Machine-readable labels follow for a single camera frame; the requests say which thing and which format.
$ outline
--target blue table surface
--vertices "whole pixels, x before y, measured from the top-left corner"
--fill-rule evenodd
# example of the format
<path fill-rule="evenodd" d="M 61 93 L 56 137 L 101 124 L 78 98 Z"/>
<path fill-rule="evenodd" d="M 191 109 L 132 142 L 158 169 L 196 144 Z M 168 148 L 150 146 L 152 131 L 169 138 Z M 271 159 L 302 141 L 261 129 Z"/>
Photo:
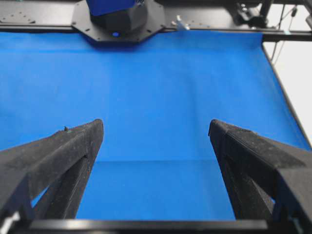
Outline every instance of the blue table surface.
<path fill-rule="evenodd" d="M 189 31 L 139 45 L 0 34 L 0 149 L 100 118 L 77 218 L 231 220 L 208 127 L 220 119 L 309 149 L 261 34 Z"/>

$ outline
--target hole in plate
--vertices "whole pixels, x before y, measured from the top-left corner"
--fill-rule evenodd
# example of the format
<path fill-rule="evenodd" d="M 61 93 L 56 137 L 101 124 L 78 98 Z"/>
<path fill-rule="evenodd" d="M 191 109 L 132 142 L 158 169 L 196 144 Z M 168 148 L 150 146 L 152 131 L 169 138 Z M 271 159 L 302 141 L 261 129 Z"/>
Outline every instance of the hole in plate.
<path fill-rule="evenodd" d="M 117 37 L 119 37 L 120 36 L 120 33 L 119 32 L 113 32 L 113 37 L 115 37 L 115 38 L 117 38 Z"/>

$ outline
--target blue fabric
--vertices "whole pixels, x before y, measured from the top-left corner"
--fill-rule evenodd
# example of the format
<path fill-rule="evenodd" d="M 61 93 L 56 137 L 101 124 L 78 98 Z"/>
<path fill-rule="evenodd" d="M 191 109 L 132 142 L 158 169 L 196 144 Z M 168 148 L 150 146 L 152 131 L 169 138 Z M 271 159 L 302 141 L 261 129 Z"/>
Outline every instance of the blue fabric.
<path fill-rule="evenodd" d="M 34 207 L 38 201 L 40 200 L 40 198 L 44 195 L 44 193 L 47 191 L 48 187 L 45 188 L 44 190 L 42 190 L 42 192 L 35 198 L 31 201 L 31 206 Z"/>
<path fill-rule="evenodd" d="M 309 149 L 261 38 L 191 31 L 100 46 L 1 33 L 0 149 L 100 118 L 105 140 L 78 218 L 233 219 L 212 119 Z"/>

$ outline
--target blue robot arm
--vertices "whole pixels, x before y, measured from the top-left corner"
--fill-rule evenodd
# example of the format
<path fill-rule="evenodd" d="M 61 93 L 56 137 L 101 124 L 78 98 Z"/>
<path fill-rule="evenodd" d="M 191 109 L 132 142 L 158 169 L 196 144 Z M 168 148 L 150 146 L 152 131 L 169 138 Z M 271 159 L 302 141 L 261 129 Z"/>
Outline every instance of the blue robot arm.
<path fill-rule="evenodd" d="M 136 0 L 87 0 L 93 16 L 100 16 L 115 11 L 131 8 Z"/>

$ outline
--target white wall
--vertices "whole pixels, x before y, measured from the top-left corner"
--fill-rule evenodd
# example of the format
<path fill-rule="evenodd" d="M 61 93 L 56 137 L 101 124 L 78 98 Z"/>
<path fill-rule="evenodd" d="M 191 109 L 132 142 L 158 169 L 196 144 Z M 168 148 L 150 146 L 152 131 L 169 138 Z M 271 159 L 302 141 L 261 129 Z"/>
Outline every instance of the white wall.
<path fill-rule="evenodd" d="M 293 6 L 287 5 L 285 13 Z M 273 5 L 269 12 L 269 26 L 276 26 L 281 15 L 282 5 Z M 311 30 L 305 22 L 309 15 L 304 6 L 298 6 L 298 12 L 293 19 L 291 30 Z M 288 29 L 291 16 L 283 20 L 281 29 Z M 279 43 L 276 55 L 282 42 Z M 274 43 L 264 43 L 271 56 Z M 275 65 L 281 82 L 298 115 L 298 118 L 312 143 L 312 42 L 287 41 Z"/>

